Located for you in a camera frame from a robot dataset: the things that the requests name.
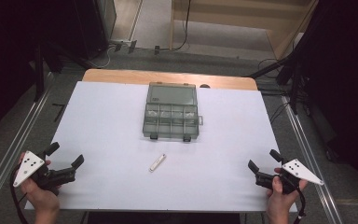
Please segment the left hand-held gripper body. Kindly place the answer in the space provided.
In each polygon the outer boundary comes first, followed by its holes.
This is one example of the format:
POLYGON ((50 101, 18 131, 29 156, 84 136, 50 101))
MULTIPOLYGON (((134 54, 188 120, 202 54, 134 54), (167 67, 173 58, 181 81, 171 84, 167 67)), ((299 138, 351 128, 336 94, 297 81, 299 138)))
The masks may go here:
POLYGON ((57 186, 73 182, 75 176, 76 162, 73 162, 69 168, 51 170, 43 158, 26 151, 13 180, 13 186, 19 187, 25 180, 31 178, 39 188, 53 190, 57 186))

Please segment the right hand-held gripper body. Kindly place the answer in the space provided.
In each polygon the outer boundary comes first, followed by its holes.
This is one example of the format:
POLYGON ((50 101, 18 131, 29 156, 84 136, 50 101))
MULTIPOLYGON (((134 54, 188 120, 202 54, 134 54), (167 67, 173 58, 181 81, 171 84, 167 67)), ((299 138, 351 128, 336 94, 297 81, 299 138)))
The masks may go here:
MULTIPOLYGON (((299 181, 301 179, 320 186, 324 184, 322 179, 315 175, 298 159, 293 159, 291 161, 282 159, 280 160, 280 163, 282 164, 282 167, 278 177, 282 181, 282 192, 284 194, 290 194, 295 191, 299 187, 299 181)), ((272 180, 274 177, 275 175, 260 172, 259 168, 255 166, 255 183, 257 186, 272 189, 272 180)))

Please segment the person's left hand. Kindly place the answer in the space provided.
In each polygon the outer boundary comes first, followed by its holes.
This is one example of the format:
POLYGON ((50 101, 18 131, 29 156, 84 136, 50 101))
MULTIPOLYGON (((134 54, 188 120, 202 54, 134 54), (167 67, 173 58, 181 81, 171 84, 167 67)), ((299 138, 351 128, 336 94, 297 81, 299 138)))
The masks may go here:
POLYGON ((43 190, 37 186, 33 179, 26 179, 21 183, 21 191, 26 194, 37 214, 56 214, 60 212, 58 197, 49 190, 43 190))

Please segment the person's right hand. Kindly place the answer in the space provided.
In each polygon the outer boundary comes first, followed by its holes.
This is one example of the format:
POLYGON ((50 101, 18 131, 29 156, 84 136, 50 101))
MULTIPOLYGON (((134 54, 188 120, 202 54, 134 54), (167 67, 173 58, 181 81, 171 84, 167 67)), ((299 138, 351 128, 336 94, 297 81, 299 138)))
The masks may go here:
POLYGON ((268 192, 268 216, 289 216, 289 210, 299 193, 295 190, 290 194, 284 194, 282 181, 278 176, 272 180, 272 190, 268 192))

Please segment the white table sheet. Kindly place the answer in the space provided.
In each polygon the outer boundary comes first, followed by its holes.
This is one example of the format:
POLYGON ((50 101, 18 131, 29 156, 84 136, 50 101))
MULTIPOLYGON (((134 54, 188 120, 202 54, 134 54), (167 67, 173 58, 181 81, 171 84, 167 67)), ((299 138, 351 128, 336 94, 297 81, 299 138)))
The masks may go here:
POLYGON ((79 82, 53 137, 52 168, 85 159, 61 187, 68 210, 257 212, 267 195, 248 168, 272 173, 277 146, 259 91, 199 89, 200 135, 152 141, 142 128, 145 85, 79 82), (153 172, 149 167, 167 157, 153 172))

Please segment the black metal stand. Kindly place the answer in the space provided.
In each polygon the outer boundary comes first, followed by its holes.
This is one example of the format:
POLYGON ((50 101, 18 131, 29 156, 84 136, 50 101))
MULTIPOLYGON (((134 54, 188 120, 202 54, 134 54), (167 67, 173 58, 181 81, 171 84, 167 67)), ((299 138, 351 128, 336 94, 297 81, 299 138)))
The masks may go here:
POLYGON ((251 75, 247 75, 247 77, 257 79, 280 67, 282 68, 282 70, 276 77, 276 82, 278 85, 285 85, 289 81, 289 79, 292 79, 292 89, 289 92, 289 105, 293 113, 297 115, 296 104, 301 79, 300 73, 302 65, 297 58, 297 53, 295 51, 292 51, 289 55, 276 61, 275 63, 272 63, 256 71, 255 73, 252 73, 251 75))
POLYGON ((69 58, 84 69, 90 69, 89 63, 86 63, 60 45, 49 41, 37 41, 34 44, 35 102, 39 101, 45 92, 44 63, 47 64, 52 72, 60 73, 63 69, 63 62, 60 60, 60 55, 69 58))

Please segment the small white flat stick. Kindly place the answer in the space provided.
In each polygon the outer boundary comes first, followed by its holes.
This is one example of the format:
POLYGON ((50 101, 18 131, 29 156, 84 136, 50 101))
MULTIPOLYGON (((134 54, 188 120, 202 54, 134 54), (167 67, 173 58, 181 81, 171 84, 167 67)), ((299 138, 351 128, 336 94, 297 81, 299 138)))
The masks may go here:
POLYGON ((158 159, 156 159, 153 164, 149 167, 149 172, 153 173, 166 159, 167 155, 162 154, 158 159))

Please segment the wooden table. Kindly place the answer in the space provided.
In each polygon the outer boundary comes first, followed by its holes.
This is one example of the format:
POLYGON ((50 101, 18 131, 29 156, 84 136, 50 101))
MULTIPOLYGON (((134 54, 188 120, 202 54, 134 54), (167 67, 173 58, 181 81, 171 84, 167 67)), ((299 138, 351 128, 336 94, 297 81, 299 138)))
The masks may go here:
POLYGON ((207 85, 211 89, 256 91, 254 79, 250 77, 223 77, 212 75, 168 73, 139 70, 104 70, 89 69, 83 76, 83 81, 114 82, 126 84, 149 84, 150 82, 188 83, 197 87, 207 85))

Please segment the clear grey compartment box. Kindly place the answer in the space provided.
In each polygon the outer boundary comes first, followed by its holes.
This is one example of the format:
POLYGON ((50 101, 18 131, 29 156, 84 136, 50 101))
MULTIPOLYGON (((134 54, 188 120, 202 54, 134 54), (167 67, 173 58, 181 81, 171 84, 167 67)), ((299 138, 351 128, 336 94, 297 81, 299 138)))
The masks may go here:
POLYGON ((194 84, 150 82, 145 103, 144 137, 191 142, 200 134, 197 88, 194 84))

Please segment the dark curtain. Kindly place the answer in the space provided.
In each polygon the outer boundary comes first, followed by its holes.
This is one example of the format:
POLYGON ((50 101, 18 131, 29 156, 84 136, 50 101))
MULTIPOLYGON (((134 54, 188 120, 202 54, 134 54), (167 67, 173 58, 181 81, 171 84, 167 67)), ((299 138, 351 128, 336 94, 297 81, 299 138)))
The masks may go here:
POLYGON ((358 0, 319 0, 311 25, 306 91, 334 132, 326 144, 358 171, 358 0))
POLYGON ((0 0, 0 121, 35 84, 34 44, 52 42, 59 0, 0 0))

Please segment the white power strip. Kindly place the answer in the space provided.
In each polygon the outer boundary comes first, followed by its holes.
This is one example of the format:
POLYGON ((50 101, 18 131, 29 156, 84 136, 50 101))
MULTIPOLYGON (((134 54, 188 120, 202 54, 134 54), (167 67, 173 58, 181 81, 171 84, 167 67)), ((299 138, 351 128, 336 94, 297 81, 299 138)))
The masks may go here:
POLYGON ((128 53, 131 54, 136 49, 136 40, 110 40, 108 48, 112 49, 114 52, 122 50, 124 47, 128 49, 128 53))

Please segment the dark cabinet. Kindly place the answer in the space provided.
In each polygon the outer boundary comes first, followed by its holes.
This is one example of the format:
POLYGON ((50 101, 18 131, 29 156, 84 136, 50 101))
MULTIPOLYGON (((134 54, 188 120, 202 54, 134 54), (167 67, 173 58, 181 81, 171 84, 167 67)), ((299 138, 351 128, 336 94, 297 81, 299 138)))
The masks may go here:
POLYGON ((106 50, 117 19, 114 0, 74 0, 80 25, 80 55, 93 59, 106 50))

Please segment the light wooden shelf unit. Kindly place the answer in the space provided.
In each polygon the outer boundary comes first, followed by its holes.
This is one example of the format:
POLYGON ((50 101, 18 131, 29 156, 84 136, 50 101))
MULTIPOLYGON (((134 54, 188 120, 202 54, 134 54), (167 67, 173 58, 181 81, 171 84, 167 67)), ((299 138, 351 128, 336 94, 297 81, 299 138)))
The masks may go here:
POLYGON ((299 33, 307 30, 319 0, 170 0, 170 48, 174 21, 195 21, 264 29, 280 60, 299 33))

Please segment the aluminium floor rail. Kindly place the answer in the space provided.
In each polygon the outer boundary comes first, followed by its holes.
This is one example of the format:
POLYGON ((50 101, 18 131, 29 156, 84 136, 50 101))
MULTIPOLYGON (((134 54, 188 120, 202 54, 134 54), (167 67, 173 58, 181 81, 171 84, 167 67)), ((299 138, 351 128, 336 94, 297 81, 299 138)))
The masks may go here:
MULTIPOLYGON (((304 162, 308 165, 308 168, 324 180, 324 175, 316 161, 316 158, 312 152, 312 148, 308 141, 308 138, 303 130, 302 124, 299 120, 299 116, 296 115, 291 107, 285 109, 286 114, 291 122, 292 128, 296 135, 297 142, 301 149, 304 162)), ((330 189, 326 183, 323 185, 315 185, 316 191, 318 193, 319 200, 321 201, 322 207, 326 214, 329 224, 344 224, 341 218, 340 213, 338 212, 337 205, 335 203, 334 197, 330 192, 330 189)))
POLYGON ((45 80, 46 89, 41 97, 34 101, 32 87, 0 121, 0 190, 29 132, 33 129, 54 80, 55 74, 49 72, 45 80))

